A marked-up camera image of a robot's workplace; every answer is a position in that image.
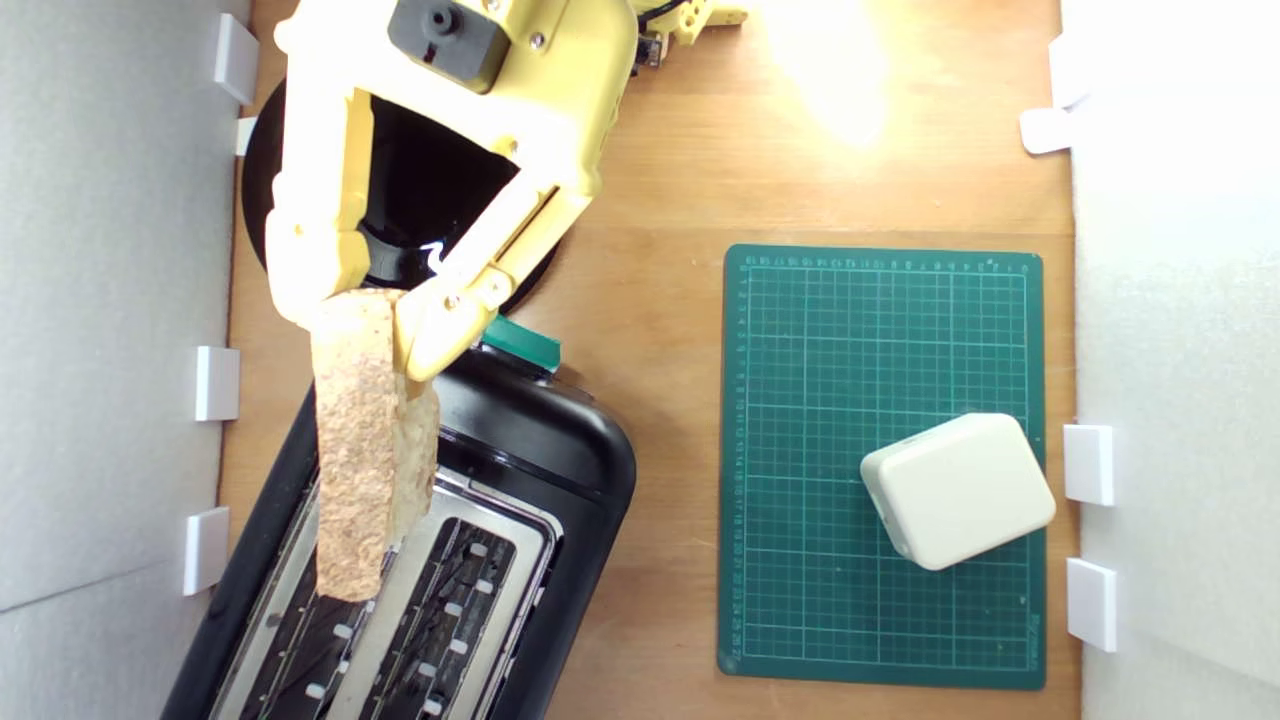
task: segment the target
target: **green cutting mat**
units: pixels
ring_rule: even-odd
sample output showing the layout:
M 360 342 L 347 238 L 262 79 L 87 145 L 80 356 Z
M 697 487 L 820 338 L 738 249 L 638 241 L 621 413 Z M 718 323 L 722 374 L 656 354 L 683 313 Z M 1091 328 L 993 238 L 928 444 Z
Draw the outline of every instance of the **green cutting mat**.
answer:
M 1042 688 L 1043 530 L 923 570 L 858 471 L 970 411 L 1018 418 L 1043 465 L 1039 258 L 739 245 L 724 268 L 721 669 Z

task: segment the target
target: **bread slice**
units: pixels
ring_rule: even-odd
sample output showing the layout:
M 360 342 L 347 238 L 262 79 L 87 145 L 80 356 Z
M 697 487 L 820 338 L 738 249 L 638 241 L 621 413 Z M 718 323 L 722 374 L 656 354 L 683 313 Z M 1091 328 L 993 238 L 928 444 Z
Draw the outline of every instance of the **bread slice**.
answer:
M 394 368 L 403 291 L 355 290 L 321 304 L 311 327 L 320 447 L 316 592 L 378 594 L 383 560 L 430 502 L 439 404 Z

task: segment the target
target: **white bracket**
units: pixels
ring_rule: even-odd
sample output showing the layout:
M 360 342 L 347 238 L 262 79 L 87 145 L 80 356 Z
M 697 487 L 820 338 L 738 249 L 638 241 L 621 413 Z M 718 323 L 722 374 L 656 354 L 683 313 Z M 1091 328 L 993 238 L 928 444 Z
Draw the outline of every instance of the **white bracket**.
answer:
M 239 350 L 196 348 L 196 420 L 239 418 Z
M 218 19 L 214 82 L 241 105 L 253 102 L 257 90 L 257 38 L 230 13 L 223 13 Z
M 1066 560 L 1066 632 L 1103 652 L 1116 651 L 1116 571 Z
M 187 518 L 182 594 L 196 594 L 223 577 L 229 538 L 230 510 L 227 507 L 214 507 Z
M 1112 445 L 1107 425 L 1062 427 L 1068 500 L 1107 507 L 1116 503 Z
M 248 138 L 253 135 L 253 126 L 257 124 L 257 115 L 241 118 L 236 122 L 236 156 L 243 158 L 248 152 Z
M 1019 118 L 1023 147 L 1032 155 L 1066 150 L 1074 142 L 1071 108 L 1093 91 L 1089 49 L 1074 35 L 1059 35 L 1048 44 L 1048 74 L 1053 106 L 1024 110 Z

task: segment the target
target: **wooden table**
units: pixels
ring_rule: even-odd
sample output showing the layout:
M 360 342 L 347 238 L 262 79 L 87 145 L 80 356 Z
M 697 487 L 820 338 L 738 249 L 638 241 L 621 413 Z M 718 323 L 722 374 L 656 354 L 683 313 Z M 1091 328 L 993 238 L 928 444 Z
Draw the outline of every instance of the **wooden table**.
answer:
M 294 0 L 257 0 L 259 101 Z M 1032 159 L 1018 114 L 1048 101 L 1053 0 L 760 0 L 741 29 L 677 47 L 631 83 L 607 190 L 516 319 L 564 342 L 626 428 L 635 500 L 561 679 L 558 719 L 1075 719 L 1080 653 L 1062 559 L 1056 428 L 1074 414 L 1073 220 L 1064 156 Z M 310 382 L 237 218 L 230 345 L 241 419 L 221 502 L 238 534 Z M 1048 685 L 1039 693 L 727 678 L 716 669 L 721 283 L 733 242 L 901 245 L 1044 258 L 1050 480 Z

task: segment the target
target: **white wall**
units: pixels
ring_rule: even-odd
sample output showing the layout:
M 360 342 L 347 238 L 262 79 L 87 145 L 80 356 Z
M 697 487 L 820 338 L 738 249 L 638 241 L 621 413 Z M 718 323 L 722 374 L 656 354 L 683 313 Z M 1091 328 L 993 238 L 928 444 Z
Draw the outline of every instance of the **white wall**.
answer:
M 221 428 L 237 104 L 218 13 L 248 0 L 0 0 L 0 717 L 155 716 L 206 598 L 183 518 Z
M 1119 651 L 1089 720 L 1280 717 L 1280 6 L 1064 0 L 1083 423 L 1115 427 Z

